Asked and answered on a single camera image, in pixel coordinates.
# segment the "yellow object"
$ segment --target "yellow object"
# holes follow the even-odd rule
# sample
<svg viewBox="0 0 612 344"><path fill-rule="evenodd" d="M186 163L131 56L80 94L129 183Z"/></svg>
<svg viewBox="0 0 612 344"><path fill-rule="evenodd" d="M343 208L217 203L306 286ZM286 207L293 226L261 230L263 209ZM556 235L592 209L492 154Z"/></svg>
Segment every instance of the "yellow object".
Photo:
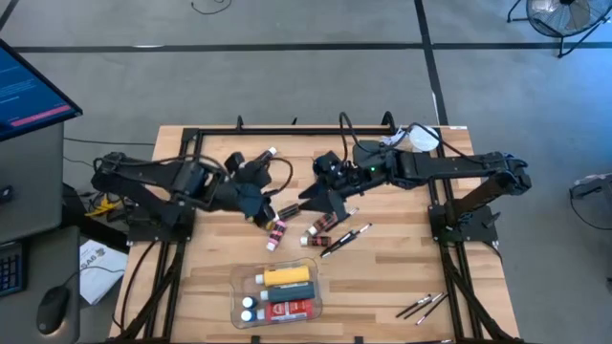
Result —
<svg viewBox="0 0 612 344"><path fill-rule="evenodd" d="M255 282L264 284L266 287L308 281L310 281L310 271L307 266L265 270L263 274L255 276Z"/></svg>
<svg viewBox="0 0 612 344"><path fill-rule="evenodd" d="M100 205L98 205L96 207L96 210L85 214L85 216L87 216L87 217L94 217L94 216L99 216L99 215L105 214L105 213L113 210L114 208L116 208L120 203L121 203L121 201L110 203L110 202L108 202L108 197L106 195L104 195L104 199L102 200Z"/></svg>

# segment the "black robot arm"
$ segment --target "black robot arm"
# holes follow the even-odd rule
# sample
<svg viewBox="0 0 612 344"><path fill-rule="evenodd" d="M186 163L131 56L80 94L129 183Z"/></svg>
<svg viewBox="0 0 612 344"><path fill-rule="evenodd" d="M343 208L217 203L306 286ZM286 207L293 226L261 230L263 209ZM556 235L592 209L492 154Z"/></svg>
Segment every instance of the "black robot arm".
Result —
<svg viewBox="0 0 612 344"><path fill-rule="evenodd" d="M446 226L458 226L466 214L502 195L520 195L531 188L527 164L499 152L455 158L432 158L388 148L377 141L360 140L353 148L353 162L343 163L334 152L315 161L317 182L299 195L308 201L303 210L345 214L343 202L353 195L390 183L409 190L430 180L487 177L463 199L445 204Z"/></svg>
<svg viewBox="0 0 612 344"><path fill-rule="evenodd" d="M173 227L190 210L192 204L204 211L240 211L247 218L267 222L273 218L270 197L262 188L272 181L267 169L270 157L239 161L234 153L226 166L185 157L142 161L123 153L111 153L95 161L93 187L120 197L127 197L146 209L148 215L162 225ZM146 186L158 186L169 193L169 199L157 197Z"/></svg>

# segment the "yellow bottle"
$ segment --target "yellow bottle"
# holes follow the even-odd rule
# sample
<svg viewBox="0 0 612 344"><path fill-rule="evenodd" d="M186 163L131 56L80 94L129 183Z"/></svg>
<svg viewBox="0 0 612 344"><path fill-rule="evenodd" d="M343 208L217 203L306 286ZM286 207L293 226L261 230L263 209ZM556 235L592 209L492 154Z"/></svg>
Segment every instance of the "yellow bottle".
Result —
<svg viewBox="0 0 612 344"><path fill-rule="evenodd" d="M307 281L310 281L310 271L307 266L265 270L263 274L255 276L255 283L266 287Z"/></svg>

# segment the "electric fan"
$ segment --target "electric fan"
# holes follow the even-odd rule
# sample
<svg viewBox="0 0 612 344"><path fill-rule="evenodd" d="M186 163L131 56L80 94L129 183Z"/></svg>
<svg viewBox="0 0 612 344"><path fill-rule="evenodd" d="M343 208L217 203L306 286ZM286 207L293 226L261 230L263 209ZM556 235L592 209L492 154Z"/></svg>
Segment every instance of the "electric fan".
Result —
<svg viewBox="0 0 612 344"><path fill-rule="evenodd" d="M612 0L526 0L527 18L512 19L511 14L522 0L517 0L508 12L508 22L528 20L541 34L560 38L558 57L571 53L586 37L607 20ZM563 51L563 39L590 31L569 51Z"/></svg>

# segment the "red label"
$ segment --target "red label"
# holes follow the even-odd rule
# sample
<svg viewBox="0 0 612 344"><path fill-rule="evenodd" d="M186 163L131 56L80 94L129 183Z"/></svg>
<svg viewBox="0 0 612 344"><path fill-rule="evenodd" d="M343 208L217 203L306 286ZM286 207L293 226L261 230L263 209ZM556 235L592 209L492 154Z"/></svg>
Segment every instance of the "red label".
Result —
<svg viewBox="0 0 612 344"><path fill-rule="evenodd" d="M39 119L43 119L43 118L47 118L49 116L57 115L57 114L59 114L61 112L68 111L70 109L71 108L70 108L69 105L63 105L63 106L54 108L53 110L45 111L45 112L42 112L40 114L36 114L36 115L30 116L28 118L18 119L16 121L11 122L11 125L13 127L17 127L17 126L20 126L20 125L32 123L33 121L37 121Z"/></svg>
<svg viewBox="0 0 612 344"><path fill-rule="evenodd" d="M266 309L268 321L308 319L313 316L313 301L299 300L269 303Z"/></svg>

